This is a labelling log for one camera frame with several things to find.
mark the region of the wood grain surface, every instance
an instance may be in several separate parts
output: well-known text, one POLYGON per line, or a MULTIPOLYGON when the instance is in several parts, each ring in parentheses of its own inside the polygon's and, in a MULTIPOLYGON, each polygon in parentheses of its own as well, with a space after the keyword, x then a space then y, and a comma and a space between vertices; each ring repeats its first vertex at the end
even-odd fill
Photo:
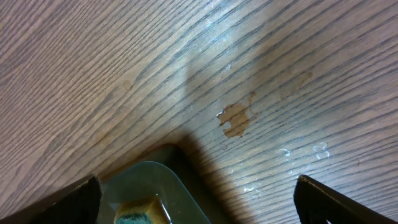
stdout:
POLYGON ((1 1, 0 103, 0 218, 174 143, 237 223, 299 174, 398 220, 395 0, 1 1))

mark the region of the sponge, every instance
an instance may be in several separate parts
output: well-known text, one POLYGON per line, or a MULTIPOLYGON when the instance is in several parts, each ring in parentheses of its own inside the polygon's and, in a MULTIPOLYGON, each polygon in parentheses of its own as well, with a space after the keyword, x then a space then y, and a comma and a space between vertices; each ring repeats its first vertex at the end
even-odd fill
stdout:
POLYGON ((158 197, 122 203, 115 224, 169 224, 167 212, 158 197))
POLYGON ((152 222, 146 214, 136 213, 121 216, 116 224, 152 224, 152 222))

